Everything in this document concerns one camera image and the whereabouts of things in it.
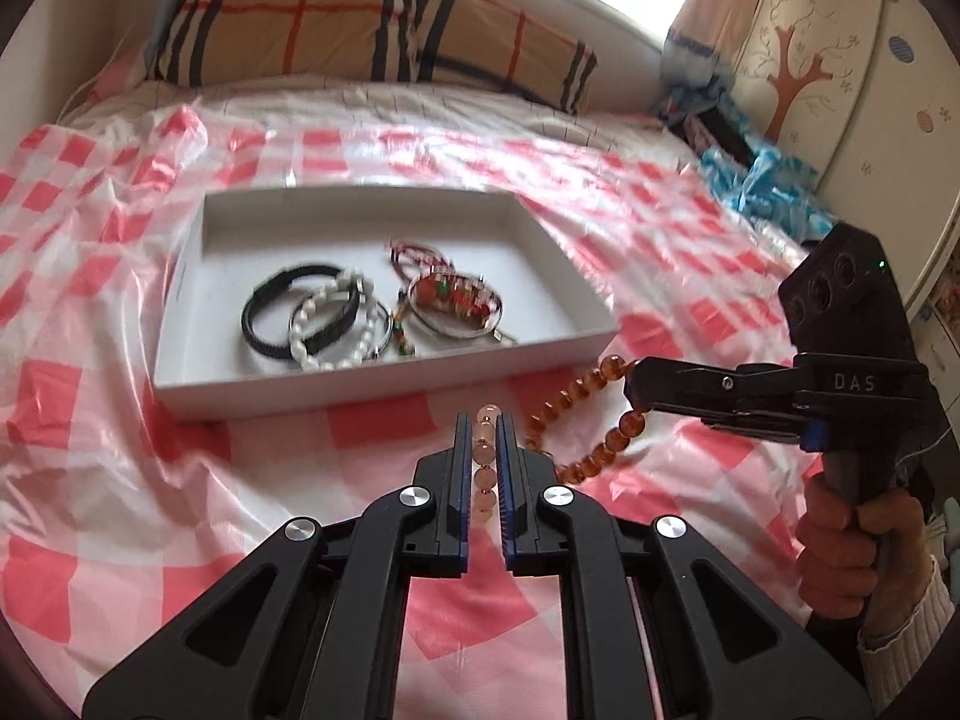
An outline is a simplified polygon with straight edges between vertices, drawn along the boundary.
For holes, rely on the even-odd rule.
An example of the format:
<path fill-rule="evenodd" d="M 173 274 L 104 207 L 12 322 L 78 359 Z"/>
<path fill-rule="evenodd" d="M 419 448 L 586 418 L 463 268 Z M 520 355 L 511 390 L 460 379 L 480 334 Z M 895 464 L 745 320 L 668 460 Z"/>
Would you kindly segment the right hand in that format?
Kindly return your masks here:
<path fill-rule="evenodd" d="M 822 473 L 807 481 L 804 496 L 796 533 L 800 598 L 833 621 L 861 617 L 864 639 L 895 634 L 931 582 L 919 500 L 895 488 L 854 507 Z"/>

